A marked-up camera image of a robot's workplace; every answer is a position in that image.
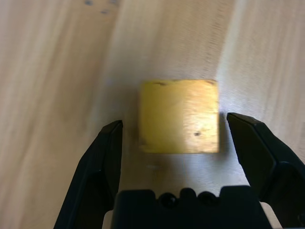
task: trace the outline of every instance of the wooden surface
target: wooden surface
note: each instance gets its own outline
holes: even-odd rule
[[[120,189],[247,184],[227,112],[305,161],[304,22],[303,0],[0,0],[0,228],[52,228],[80,157],[116,119]],[[219,154],[139,152],[139,85],[154,78],[218,81]]]

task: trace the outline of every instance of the wooden block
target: wooden block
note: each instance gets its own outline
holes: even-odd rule
[[[150,81],[142,84],[140,100],[140,147],[144,152],[218,152],[216,81]]]

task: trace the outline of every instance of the yellow block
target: yellow block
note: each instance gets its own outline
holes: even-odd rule
[[[218,152],[216,81],[158,80],[142,84],[139,125],[144,152]]]

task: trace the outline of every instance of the light wood surface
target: light wood surface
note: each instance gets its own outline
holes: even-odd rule
[[[80,157],[116,119],[120,189],[247,184],[227,112],[305,161],[304,22],[303,0],[0,0],[0,228],[52,228]],[[138,150],[139,85],[154,78],[218,81],[219,154]]]

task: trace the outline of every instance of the wood grain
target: wood grain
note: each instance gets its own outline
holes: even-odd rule
[[[115,119],[120,189],[247,184],[227,112],[265,122],[305,162],[304,12],[302,0],[0,0],[0,227],[52,228],[81,155]],[[154,78],[218,81],[219,154],[139,151],[139,85]]]

